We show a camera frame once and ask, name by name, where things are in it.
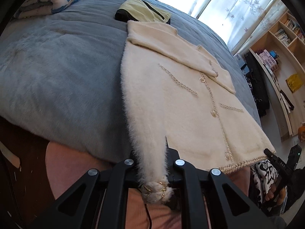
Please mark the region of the cream fuzzy knit cardigan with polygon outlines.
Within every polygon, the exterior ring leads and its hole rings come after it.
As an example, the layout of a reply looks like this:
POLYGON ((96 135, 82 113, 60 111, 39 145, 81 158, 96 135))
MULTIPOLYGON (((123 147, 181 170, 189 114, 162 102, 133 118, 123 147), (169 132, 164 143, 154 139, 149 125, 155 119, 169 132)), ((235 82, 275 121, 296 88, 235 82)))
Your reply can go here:
POLYGON ((144 201, 173 193, 168 148, 201 170, 236 172, 266 159, 270 140, 236 97, 230 73, 165 23, 127 23, 121 86, 144 201))

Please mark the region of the black patterned hanging clothes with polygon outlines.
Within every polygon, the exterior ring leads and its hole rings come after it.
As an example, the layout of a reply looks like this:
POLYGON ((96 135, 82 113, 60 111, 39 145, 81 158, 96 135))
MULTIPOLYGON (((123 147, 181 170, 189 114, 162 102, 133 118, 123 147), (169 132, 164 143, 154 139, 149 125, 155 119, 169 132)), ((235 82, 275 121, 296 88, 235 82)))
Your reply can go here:
POLYGON ((259 117, 267 115, 267 110, 270 109, 269 97, 267 94, 263 74, 259 63, 251 52, 244 55, 249 72, 246 74, 246 79, 249 84, 252 96, 258 110, 259 117))

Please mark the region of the yellow paper on shelf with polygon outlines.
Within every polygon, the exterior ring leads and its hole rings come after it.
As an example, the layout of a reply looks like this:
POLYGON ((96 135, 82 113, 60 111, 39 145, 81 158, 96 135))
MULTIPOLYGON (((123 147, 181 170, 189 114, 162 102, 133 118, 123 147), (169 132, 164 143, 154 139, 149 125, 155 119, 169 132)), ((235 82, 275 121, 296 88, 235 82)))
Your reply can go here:
POLYGON ((303 85, 303 81, 300 76, 296 74, 292 74, 286 79, 286 84, 292 93, 296 92, 303 85))

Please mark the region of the pink storage boxes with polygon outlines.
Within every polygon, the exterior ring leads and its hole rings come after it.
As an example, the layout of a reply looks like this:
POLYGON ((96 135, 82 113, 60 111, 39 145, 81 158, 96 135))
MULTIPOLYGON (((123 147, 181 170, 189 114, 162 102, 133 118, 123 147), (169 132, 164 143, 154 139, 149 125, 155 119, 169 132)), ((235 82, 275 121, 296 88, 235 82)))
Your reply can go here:
POLYGON ((266 49, 260 49, 256 53, 260 60, 263 62, 265 66, 267 66, 272 72, 276 72, 278 70, 278 64, 276 60, 271 56, 271 54, 266 49))

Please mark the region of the white box with label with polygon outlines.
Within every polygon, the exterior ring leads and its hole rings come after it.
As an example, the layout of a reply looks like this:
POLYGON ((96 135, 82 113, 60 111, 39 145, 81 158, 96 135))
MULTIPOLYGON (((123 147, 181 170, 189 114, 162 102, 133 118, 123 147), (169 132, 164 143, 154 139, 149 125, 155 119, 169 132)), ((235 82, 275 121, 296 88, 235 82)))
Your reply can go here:
POLYGON ((236 59, 238 66, 240 67, 241 70, 243 70, 243 68, 247 65, 247 63, 245 62, 245 60, 243 59, 243 57, 240 54, 236 54, 234 56, 234 58, 236 59))

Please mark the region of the wooden bookshelf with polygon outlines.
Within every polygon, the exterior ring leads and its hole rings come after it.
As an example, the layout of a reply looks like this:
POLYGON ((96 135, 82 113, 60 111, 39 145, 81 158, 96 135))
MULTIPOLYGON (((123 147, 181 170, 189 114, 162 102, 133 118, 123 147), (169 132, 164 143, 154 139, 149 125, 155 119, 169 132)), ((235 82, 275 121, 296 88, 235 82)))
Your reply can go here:
POLYGON ((304 122, 304 35, 300 25, 293 15, 286 12, 249 51, 263 71, 281 140, 296 136, 304 122), (276 60, 279 67, 276 72, 272 72, 260 60, 256 54, 260 49, 266 49, 276 60), (296 73, 303 85, 292 93, 286 79, 296 73))

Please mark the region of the grey plush bed blanket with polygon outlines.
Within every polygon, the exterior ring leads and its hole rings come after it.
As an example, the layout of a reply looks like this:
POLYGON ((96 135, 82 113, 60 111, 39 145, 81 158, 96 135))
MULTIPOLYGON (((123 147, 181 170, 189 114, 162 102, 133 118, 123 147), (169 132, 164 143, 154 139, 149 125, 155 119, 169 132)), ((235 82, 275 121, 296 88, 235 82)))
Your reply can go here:
POLYGON ((1 35, 1 116, 45 139, 109 161, 125 157, 120 62, 125 0, 80 0, 16 19, 1 35))

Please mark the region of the white floral curtain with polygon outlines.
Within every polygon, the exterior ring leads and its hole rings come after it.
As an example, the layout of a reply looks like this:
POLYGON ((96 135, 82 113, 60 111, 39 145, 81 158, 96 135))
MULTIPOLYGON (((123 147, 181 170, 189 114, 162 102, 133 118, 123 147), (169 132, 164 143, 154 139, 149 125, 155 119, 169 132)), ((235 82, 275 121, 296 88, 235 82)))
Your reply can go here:
POLYGON ((209 26, 235 55, 265 34, 285 12, 281 0, 194 0, 188 14, 209 26))

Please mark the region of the yellow-green folded garment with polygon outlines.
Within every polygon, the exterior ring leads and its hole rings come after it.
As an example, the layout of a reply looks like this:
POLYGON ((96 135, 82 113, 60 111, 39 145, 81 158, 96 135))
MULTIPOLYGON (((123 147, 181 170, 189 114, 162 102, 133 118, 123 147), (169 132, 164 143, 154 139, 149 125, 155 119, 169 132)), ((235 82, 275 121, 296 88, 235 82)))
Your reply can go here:
POLYGON ((114 15, 121 22, 162 22, 171 24, 171 14, 143 0, 126 0, 114 15))

